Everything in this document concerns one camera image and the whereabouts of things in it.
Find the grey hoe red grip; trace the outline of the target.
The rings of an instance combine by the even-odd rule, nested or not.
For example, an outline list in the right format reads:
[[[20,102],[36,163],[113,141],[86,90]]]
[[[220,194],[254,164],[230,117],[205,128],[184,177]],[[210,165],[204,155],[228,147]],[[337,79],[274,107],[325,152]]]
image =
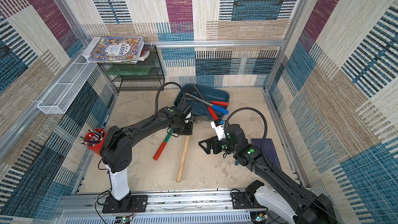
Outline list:
[[[187,97],[189,97],[191,99],[194,99],[196,101],[199,101],[199,102],[206,101],[206,102],[208,102],[209,104],[212,104],[212,105],[229,106],[229,102],[204,100],[204,99],[201,99],[201,98],[196,97],[194,95],[191,95],[189,93],[185,93],[185,96],[187,96]]]
[[[201,94],[201,92],[199,91],[198,87],[197,87],[196,85],[194,85],[193,88],[194,88],[195,91],[197,92],[199,98],[200,98],[201,100],[205,101],[205,98],[202,96],[202,94]],[[217,119],[218,119],[218,116],[217,116],[217,114],[214,112],[213,108],[212,108],[210,105],[206,105],[206,106],[207,106],[207,109],[208,109],[209,113],[211,114],[212,118],[213,118],[214,120],[217,120]]]

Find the chrome blue handled hoe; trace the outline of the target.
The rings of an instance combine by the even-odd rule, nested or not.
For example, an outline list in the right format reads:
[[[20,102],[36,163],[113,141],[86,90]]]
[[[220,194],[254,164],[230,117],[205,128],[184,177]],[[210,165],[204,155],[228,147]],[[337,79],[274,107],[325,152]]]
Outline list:
[[[203,104],[205,104],[205,105],[210,105],[214,110],[219,111],[219,112],[222,113],[222,114],[225,114],[225,115],[228,115],[228,114],[229,114],[229,111],[228,111],[227,109],[223,108],[223,106],[212,105],[212,104],[209,104],[209,103],[206,102],[206,101],[201,102],[201,103],[203,103]]]

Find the teal plastic storage box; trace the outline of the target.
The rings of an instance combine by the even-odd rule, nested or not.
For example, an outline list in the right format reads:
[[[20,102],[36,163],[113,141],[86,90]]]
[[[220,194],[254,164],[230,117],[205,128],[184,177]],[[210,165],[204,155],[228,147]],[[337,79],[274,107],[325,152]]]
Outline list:
[[[206,86],[199,86],[197,85],[199,91],[201,92],[202,96],[206,100],[210,101],[223,101],[223,102],[229,102],[230,95],[228,92],[219,90],[216,88],[210,88]],[[193,89],[193,84],[186,84],[183,87],[183,90],[191,95],[194,95],[196,97],[199,97],[197,92]],[[202,120],[214,120],[209,113],[207,106],[205,104],[202,104],[198,101],[195,100],[190,100],[187,97],[187,102],[191,105],[192,107],[192,114],[199,119]]]

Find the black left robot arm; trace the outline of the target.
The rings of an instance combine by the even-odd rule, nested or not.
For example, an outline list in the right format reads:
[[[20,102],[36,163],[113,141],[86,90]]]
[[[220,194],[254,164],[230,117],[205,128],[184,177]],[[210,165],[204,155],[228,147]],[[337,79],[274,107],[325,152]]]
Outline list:
[[[129,196],[127,168],[132,161],[132,148],[141,140],[162,129],[183,129],[188,123],[192,107],[182,101],[177,106],[164,107],[154,116],[136,124],[119,128],[113,126],[107,132],[100,156],[110,178],[110,195],[117,201]]]

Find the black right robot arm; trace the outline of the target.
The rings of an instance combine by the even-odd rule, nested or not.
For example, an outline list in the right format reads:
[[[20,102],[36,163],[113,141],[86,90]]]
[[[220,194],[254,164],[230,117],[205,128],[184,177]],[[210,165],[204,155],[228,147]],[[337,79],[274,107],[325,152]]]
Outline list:
[[[272,163],[262,150],[250,144],[238,124],[225,125],[212,121],[216,136],[199,142],[207,153],[225,152],[235,161],[267,182],[251,183],[245,197],[254,208],[265,207],[289,224],[335,224],[331,200],[323,194],[316,196],[298,184]]]

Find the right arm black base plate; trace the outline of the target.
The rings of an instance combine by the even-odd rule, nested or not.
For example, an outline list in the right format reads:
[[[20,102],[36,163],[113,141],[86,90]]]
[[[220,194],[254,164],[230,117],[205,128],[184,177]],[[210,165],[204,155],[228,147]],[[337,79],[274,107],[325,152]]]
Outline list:
[[[256,202],[255,196],[248,191],[241,192],[238,189],[232,189],[230,191],[232,199],[232,205],[234,209],[246,209],[256,208],[258,203]]]

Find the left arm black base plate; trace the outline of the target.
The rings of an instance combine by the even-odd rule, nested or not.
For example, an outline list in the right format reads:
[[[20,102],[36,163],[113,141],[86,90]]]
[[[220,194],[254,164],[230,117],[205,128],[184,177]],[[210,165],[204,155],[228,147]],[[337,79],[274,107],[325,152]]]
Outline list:
[[[116,200],[109,195],[102,209],[103,214],[144,213],[146,211],[148,195],[127,195]]]

